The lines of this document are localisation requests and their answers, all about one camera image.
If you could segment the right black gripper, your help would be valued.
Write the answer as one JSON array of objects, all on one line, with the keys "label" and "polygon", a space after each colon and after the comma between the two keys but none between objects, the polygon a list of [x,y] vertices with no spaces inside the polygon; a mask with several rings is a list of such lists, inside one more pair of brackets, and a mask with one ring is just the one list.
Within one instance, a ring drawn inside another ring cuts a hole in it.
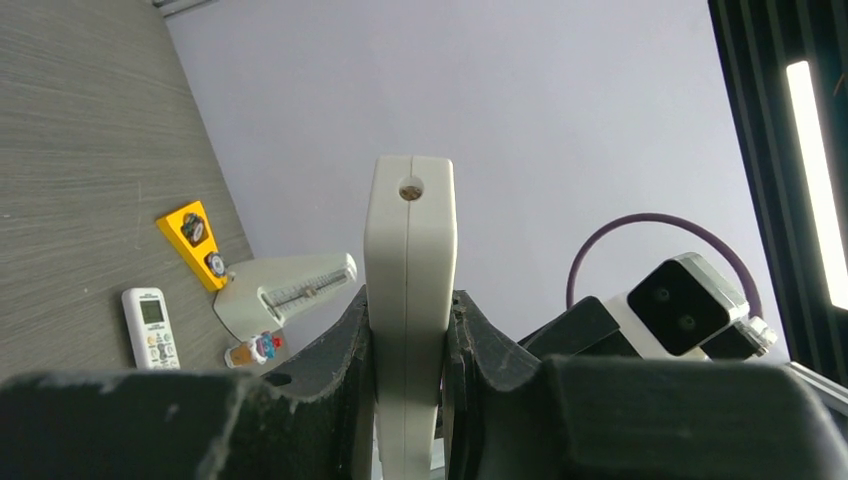
[{"label": "right black gripper", "polygon": [[578,301],[518,344],[539,359],[551,355],[641,357],[619,323],[594,296]]}]

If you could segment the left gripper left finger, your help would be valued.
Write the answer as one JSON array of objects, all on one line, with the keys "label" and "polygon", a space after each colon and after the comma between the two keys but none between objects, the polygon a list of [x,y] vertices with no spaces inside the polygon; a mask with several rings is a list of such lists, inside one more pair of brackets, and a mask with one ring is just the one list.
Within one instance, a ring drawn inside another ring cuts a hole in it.
[{"label": "left gripper left finger", "polygon": [[371,477],[371,331],[361,287],[325,333],[265,374],[261,459],[274,479]]}]

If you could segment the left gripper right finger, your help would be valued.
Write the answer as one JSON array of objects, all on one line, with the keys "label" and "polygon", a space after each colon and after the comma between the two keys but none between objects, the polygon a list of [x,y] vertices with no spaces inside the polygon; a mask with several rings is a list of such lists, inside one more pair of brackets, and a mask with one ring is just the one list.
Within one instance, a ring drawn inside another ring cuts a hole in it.
[{"label": "left gripper right finger", "polygon": [[550,391],[542,364],[464,290],[452,296],[442,410],[448,478],[549,478]]}]

